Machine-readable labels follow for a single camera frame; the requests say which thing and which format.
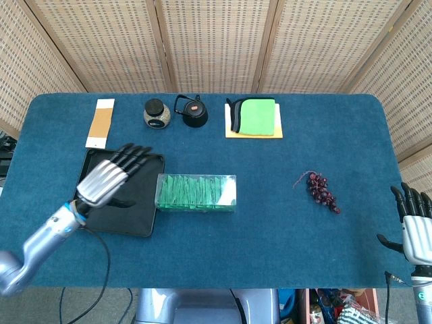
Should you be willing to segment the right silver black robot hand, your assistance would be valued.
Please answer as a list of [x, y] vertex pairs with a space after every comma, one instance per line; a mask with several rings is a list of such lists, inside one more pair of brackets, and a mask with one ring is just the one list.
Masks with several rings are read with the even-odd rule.
[[377, 239], [384, 247], [403, 254], [412, 265], [430, 266], [431, 198], [404, 182], [401, 187], [402, 190], [398, 190], [392, 186], [391, 192], [395, 196], [402, 226], [402, 243], [390, 242], [382, 234], [377, 234]]

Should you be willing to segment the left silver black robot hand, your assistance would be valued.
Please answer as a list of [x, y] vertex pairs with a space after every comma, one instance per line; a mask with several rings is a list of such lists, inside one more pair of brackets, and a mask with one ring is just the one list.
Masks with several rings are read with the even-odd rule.
[[91, 210], [107, 205], [114, 194], [152, 159], [150, 146], [127, 143], [102, 160], [76, 186], [77, 213], [87, 217]]

